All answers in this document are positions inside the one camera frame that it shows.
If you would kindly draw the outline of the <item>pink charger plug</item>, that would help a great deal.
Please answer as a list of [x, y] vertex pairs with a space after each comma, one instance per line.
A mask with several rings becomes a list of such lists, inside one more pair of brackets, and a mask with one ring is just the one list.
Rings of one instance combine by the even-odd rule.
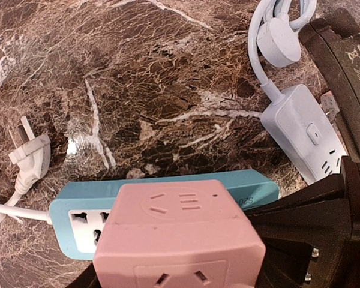
[[328, 91], [321, 96], [320, 104], [329, 121], [334, 122], [340, 109], [331, 91]]

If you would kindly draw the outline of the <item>teal power strip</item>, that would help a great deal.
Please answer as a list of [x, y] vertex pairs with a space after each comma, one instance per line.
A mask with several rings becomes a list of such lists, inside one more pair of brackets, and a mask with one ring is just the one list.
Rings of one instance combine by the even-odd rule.
[[68, 183], [49, 206], [61, 251], [74, 260], [92, 260], [109, 212], [124, 184], [220, 181], [243, 209], [278, 200], [279, 186], [255, 170], [236, 170], [160, 178], [82, 181]]

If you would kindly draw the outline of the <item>grey-blue power strip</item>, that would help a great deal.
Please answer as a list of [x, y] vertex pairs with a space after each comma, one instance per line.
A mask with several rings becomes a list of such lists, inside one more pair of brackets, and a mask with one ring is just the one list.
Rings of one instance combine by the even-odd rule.
[[303, 84], [282, 93], [284, 98], [262, 113], [266, 131], [308, 185], [338, 174], [347, 153], [317, 100]]

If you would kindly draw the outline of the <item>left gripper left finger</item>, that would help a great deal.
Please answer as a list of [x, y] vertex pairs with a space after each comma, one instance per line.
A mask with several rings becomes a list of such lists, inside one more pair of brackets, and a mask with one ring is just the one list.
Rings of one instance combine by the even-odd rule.
[[94, 265], [91, 263], [72, 283], [66, 288], [101, 288]]

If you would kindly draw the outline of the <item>pink cube adapter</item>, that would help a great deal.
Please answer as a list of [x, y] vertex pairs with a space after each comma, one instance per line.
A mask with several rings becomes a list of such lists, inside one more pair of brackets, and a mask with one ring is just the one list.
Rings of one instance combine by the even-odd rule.
[[220, 181], [125, 184], [93, 265], [102, 287], [254, 287], [265, 252]]

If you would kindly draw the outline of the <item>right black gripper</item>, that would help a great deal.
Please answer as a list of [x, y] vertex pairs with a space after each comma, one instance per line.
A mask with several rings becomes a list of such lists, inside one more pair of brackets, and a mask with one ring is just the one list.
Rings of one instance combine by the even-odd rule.
[[312, 20], [299, 33], [340, 110], [335, 122], [349, 155], [360, 161], [360, 27], [344, 8]]

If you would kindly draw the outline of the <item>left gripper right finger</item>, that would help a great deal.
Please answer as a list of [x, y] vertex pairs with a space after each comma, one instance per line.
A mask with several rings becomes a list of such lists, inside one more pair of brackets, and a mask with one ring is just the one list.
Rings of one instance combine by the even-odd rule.
[[246, 215], [266, 246], [257, 287], [360, 287], [360, 163]]

